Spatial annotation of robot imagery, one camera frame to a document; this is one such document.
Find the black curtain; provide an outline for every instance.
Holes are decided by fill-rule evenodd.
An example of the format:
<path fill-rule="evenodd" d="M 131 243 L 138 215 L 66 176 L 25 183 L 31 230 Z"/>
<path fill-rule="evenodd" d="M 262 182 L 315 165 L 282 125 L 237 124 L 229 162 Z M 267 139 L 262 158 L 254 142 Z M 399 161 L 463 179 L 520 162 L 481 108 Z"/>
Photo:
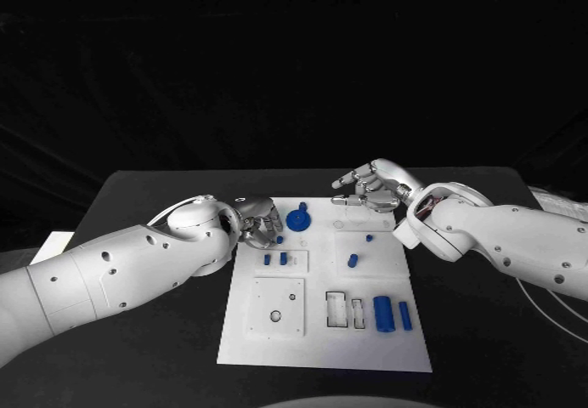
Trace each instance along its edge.
<path fill-rule="evenodd" d="M 74 229 L 116 170 L 584 168 L 582 11 L 195 2 L 0 14 L 0 211 Z"/>

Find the black background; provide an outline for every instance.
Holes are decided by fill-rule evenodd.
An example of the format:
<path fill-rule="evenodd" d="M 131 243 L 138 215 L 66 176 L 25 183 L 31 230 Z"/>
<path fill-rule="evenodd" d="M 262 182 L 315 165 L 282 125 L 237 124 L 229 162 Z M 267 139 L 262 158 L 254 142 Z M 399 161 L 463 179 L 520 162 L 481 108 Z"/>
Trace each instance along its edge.
<path fill-rule="evenodd" d="M 69 247 L 143 223 L 197 193 L 224 201 L 244 195 L 329 196 L 344 171 L 118 172 Z M 425 184 L 463 183 L 495 205 L 538 208 L 508 168 L 409 171 Z M 399 208 L 396 219 L 401 216 Z M 450 407 L 584 406 L 586 345 L 540 316 L 517 282 L 475 252 L 456 263 L 422 246 L 404 254 L 432 374 L 217 365 L 230 262 L 141 307 L 20 354 L 0 370 L 0 406 L 257 407 L 334 394 L 387 395 Z"/>
<path fill-rule="evenodd" d="M 383 156 L 511 166 L 584 199 L 586 32 L 567 3 L 0 14 L 2 248 L 73 230 L 125 169 L 352 168 Z"/>

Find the robotic hand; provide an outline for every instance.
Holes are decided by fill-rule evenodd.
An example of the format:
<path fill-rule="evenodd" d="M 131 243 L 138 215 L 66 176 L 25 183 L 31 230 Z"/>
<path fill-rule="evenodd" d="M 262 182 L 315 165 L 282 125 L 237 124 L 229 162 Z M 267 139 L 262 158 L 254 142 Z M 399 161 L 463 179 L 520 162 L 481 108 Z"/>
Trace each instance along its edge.
<path fill-rule="evenodd" d="M 167 222 L 152 226 L 165 216 Z M 211 195 L 198 195 L 146 225 L 1 274 L 0 367 L 51 336 L 135 308 L 190 276 L 217 271 L 237 241 L 270 247 L 275 231 L 282 231 L 282 222 L 269 198 L 237 198 L 230 207 Z"/>
<path fill-rule="evenodd" d="M 425 184 L 388 160 L 377 159 L 347 173 L 337 189 L 355 181 L 354 195 L 335 195 L 335 205 L 365 205 L 406 217 L 393 235 L 412 249 L 419 242 L 445 261 L 472 249 L 507 275 L 588 300 L 588 235 L 584 222 L 524 208 L 494 206 L 459 183 Z"/>

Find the table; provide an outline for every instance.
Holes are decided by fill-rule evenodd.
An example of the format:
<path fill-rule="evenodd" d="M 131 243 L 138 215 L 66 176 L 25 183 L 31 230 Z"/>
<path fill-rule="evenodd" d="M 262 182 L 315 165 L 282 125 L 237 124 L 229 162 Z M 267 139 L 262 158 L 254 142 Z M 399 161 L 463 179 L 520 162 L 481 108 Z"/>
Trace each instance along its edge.
<path fill-rule="evenodd" d="M 252 195 L 331 196 L 331 181 L 345 171 L 116 172 L 69 248 L 143 224 L 197 194 L 227 201 Z M 540 208 L 505 167 L 409 171 L 426 184 L 463 183 L 495 205 Z M 403 211 L 396 210 L 397 219 Z M 432 374 L 217 365 L 230 262 L 139 308 L 21 354 L 0 370 L 0 406 L 253 407 L 332 394 L 391 396 L 439 406 L 584 405 L 588 345 L 540 316 L 517 282 L 474 252 L 456 263 L 422 246 L 404 252 Z"/>

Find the blue object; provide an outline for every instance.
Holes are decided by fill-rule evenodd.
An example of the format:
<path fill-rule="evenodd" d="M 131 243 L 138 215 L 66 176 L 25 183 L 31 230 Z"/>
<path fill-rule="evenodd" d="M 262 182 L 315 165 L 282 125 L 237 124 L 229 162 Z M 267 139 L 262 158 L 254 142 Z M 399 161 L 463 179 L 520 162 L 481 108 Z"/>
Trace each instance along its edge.
<path fill-rule="evenodd" d="M 285 224 L 292 231 L 303 231 L 309 225 L 309 215 L 306 213 L 306 204 L 299 202 L 298 210 L 289 211 L 285 217 Z"/>
<path fill-rule="evenodd" d="M 376 296 L 373 298 L 373 312 L 376 314 L 377 331 L 383 333 L 393 332 L 394 316 L 391 315 L 391 303 L 387 296 Z"/>
<path fill-rule="evenodd" d="M 400 307 L 400 316 L 401 316 L 401 326 L 404 330 L 412 330 L 410 315 L 407 314 L 407 304 L 400 302 L 397 304 Z"/>
<path fill-rule="evenodd" d="M 357 255 L 354 253 L 351 253 L 351 256 L 348 257 L 348 261 L 347 261 L 347 266 L 348 268 L 354 268 L 357 265 Z"/>

